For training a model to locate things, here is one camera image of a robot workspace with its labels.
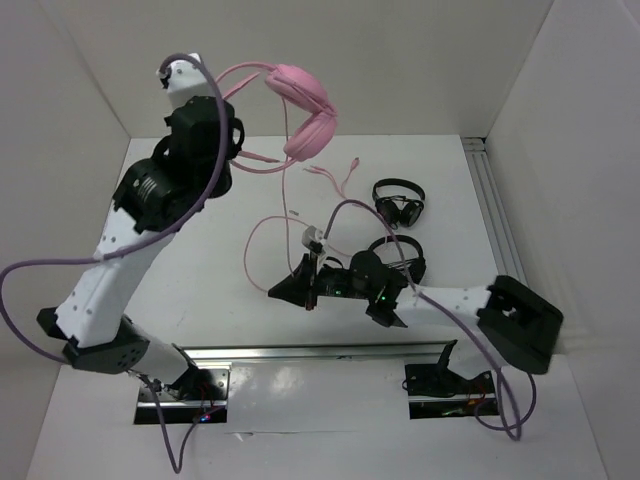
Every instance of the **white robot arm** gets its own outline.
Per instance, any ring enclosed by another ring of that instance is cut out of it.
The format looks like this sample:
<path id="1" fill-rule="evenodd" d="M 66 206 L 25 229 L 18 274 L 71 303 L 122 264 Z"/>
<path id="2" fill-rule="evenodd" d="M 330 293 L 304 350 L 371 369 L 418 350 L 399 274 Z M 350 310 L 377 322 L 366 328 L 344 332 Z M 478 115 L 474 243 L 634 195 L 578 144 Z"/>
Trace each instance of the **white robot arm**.
<path id="1" fill-rule="evenodd" d="M 200 61 L 197 54 L 191 55 Z M 170 64 L 161 77 L 173 107 L 167 117 L 171 135 L 163 138 L 151 158 L 132 165 L 113 195 L 94 258 L 157 236 L 190 208 L 211 177 L 219 131 L 215 102 L 204 76 L 191 63 Z M 231 188 L 228 161 L 244 139 L 242 122 L 225 102 L 229 147 L 225 168 L 210 198 Z M 240 132 L 234 143 L 232 131 Z M 205 372 L 184 352 L 144 332 L 124 315 L 147 270 L 175 234 L 124 257 L 102 261 L 85 271 L 69 297 L 57 308 L 41 310 L 38 323 L 67 344 L 63 354 L 77 369 L 116 374 L 133 372 L 188 394 Z"/>

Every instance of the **headphone headband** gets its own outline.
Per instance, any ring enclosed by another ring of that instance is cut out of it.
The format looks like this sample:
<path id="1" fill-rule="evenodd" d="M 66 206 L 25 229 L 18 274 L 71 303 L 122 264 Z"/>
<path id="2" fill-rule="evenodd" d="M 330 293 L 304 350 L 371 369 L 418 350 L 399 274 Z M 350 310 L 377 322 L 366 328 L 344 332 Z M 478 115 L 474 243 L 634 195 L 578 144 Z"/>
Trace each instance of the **headphone headband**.
<path id="1" fill-rule="evenodd" d="M 400 243 L 406 243 L 408 245 L 411 245 L 416 250 L 416 252 L 418 252 L 418 258 L 424 257 L 424 251 L 422 250 L 422 245 L 420 245 L 420 242 L 418 242 L 415 238 L 410 237 L 409 235 L 396 235 L 396 239 Z M 391 243 L 391 242 L 393 242 L 393 237 L 391 236 L 379 238 L 378 240 L 373 242 L 371 245 L 369 245 L 368 250 L 373 251 L 376 248 L 384 245 L 385 243 Z"/>
<path id="2" fill-rule="evenodd" d="M 422 200 L 423 202 L 427 198 L 427 195 L 424 193 L 422 187 L 416 183 L 410 182 L 409 180 L 403 180 L 401 178 L 383 178 L 382 180 L 378 180 L 373 186 L 373 201 L 377 202 L 378 200 L 380 200 L 380 195 L 378 195 L 377 192 L 378 188 L 389 186 L 398 186 L 411 190 L 417 193 L 420 197 L 420 200 Z"/>

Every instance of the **black plastic bracket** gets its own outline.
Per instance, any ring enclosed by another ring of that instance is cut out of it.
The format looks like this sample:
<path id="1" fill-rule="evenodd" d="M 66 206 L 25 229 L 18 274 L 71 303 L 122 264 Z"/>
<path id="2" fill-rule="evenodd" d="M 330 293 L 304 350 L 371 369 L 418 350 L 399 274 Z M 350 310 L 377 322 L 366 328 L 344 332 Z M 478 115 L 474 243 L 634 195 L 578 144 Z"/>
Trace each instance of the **black plastic bracket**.
<path id="1" fill-rule="evenodd" d="M 547 373 L 562 312 L 512 277 L 498 276 L 488 290 L 489 301 L 477 312 L 480 331 L 509 364 L 531 374 Z"/>
<path id="2" fill-rule="evenodd" d="M 149 340 L 138 334 L 126 315 L 122 316 L 113 341 L 87 348 L 79 348 L 77 343 L 72 338 L 62 351 L 74 369 L 111 375 L 132 369 L 149 348 Z"/>

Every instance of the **pink cable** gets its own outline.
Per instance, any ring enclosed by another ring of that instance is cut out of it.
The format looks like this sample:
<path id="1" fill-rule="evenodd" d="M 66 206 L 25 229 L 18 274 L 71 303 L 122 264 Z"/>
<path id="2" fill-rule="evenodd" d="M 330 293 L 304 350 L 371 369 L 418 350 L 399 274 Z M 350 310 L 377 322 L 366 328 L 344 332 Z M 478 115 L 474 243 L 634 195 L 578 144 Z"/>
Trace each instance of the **pink cable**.
<path id="1" fill-rule="evenodd" d="M 343 199 L 346 200 L 347 199 L 347 195 L 344 193 L 344 189 L 347 186 L 347 182 L 351 178 L 351 174 L 353 173 L 353 171 L 356 168 L 358 168 L 359 165 L 360 165 L 360 158 L 358 158 L 358 157 L 354 158 L 353 161 L 351 162 L 351 167 L 349 168 L 349 173 L 347 174 L 347 178 L 344 179 L 344 181 L 340 184 L 340 186 L 338 186 L 338 182 L 336 181 L 336 177 L 334 177 L 333 174 L 329 170 L 327 170 L 326 168 L 313 167 L 312 166 L 312 167 L 309 167 L 309 168 L 305 168 L 304 171 L 327 177 L 331 181 L 331 183 L 333 184 L 333 188 L 338 193 L 338 195 L 340 195 Z"/>
<path id="2" fill-rule="evenodd" d="M 289 115 L 287 112 L 287 102 L 284 101 L 284 98 L 282 99 L 282 108 L 284 110 L 284 135 L 287 139 L 287 142 L 289 141 Z M 287 209 L 287 194 L 286 194 L 286 190 L 285 190 L 285 174 L 286 174 L 286 170 L 282 170 L 282 182 L 281 182 L 281 187 L 282 187 L 282 209 L 284 210 L 284 231 L 285 231 L 285 241 L 287 243 L 287 266 L 289 267 L 289 272 L 291 272 L 291 275 L 293 275 L 293 267 L 291 266 L 291 241 L 290 241 L 290 232 L 289 232 L 289 211 Z"/>
<path id="3" fill-rule="evenodd" d="M 249 245 L 251 244 L 251 240 L 253 239 L 253 236 L 255 235 L 256 231 L 258 230 L 258 228 L 260 227 L 260 225 L 262 225 L 263 223 L 265 223 L 268 220 L 275 220 L 275 219 L 288 219 L 291 222 L 296 222 L 299 223 L 300 225 L 304 225 L 305 227 L 308 227 L 309 224 L 306 222 L 303 222 L 302 220 L 298 219 L 298 218 L 293 218 L 293 217 L 285 217 L 284 215 L 271 215 L 269 217 L 265 217 L 262 220 L 260 220 L 255 227 L 253 227 L 253 230 L 251 230 L 251 233 L 249 234 L 249 238 L 247 238 L 247 243 L 244 246 L 244 255 L 242 257 L 242 264 L 244 266 L 244 274 L 247 276 L 247 280 L 249 280 L 249 283 L 251 283 L 251 285 L 253 285 L 254 287 L 256 287 L 258 290 L 260 290 L 261 292 L 267 292 L 266 289 L 262 288 L 260 285 L 258 285 L 256 282 L 253 281 L 253 279 L 251 278 L 251 275 L 249 274 L 249 268 L 247 266 L 247 253 L 249 253 Z M 337 248 L 332 247 L 331 245 L 327 244 L 327 248 L 333 250 L 334 252 L 336 252 L 338 255 L 342 255 L 343 257 L 350 257 L 351 255 L 348 255 L 344 252 L 341 252 L 340 250 L 338 250 Z"/>
<path id="4" fill-rule="evenodd" d="M 304 171 L 309 173 L 314 173 L 316 175 L 322 175 L 323 177 L 327 177 L 333 184 L 333 188 L 335 188 L 338 195 L 346 199 L 346 197 L 344 196 L 344 193 L 342 193 L 342 191 L 340 190 L 340 187 L 338 187 L 338 182 L 336 182 L 336 178 L 328 170 L 325 170 L 324 168 L 320 168 L 320 167 L 310 167 L 310 168 L 305 168 Z"/>
<path id="5" fill-rule="evenodd" d="M 347 174 L 347 178 L 345 178 L 344 182 L 340 184 L 340 191 L 342 192 L 343 198 L 347 198 L 347 195 L 344 193 L 344 189 L 347 186 L 347 182 L 351 178 L 351 174 L 356 168 L 358 168 L 359 165 L 360 165 L 360 158 L 359 157 L 354 158 L 353 161 L 351 162 L 351 167 L 349 167 L 349 173 Z"/>

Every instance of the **cable connector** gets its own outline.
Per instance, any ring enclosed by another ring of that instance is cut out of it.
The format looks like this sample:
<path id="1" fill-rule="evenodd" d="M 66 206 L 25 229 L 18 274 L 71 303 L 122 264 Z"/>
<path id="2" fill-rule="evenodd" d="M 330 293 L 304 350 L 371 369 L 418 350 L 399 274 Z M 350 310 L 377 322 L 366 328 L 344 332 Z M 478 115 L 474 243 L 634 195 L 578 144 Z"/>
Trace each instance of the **cable connector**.
<path id="1" fill-rule="evenodd" d="M 302 233 L 302 245 L 317 255 L 324 252 L 325 244 L 324 232 L 313 225 L 307 227 Z"/>

